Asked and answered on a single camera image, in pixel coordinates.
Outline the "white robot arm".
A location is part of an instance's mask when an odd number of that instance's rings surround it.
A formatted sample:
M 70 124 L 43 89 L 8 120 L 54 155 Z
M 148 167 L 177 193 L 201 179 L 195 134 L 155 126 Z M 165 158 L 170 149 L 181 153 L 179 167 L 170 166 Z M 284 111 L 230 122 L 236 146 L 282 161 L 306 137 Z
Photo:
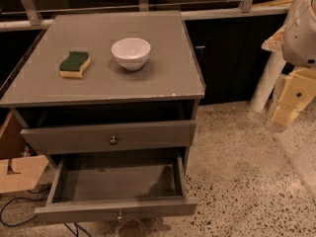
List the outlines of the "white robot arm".
M 294 69 L 284 78 L 272 123 L 287 127 L 316 96 L 316 0 L 294 0 L 282 37 L 283 59 Z

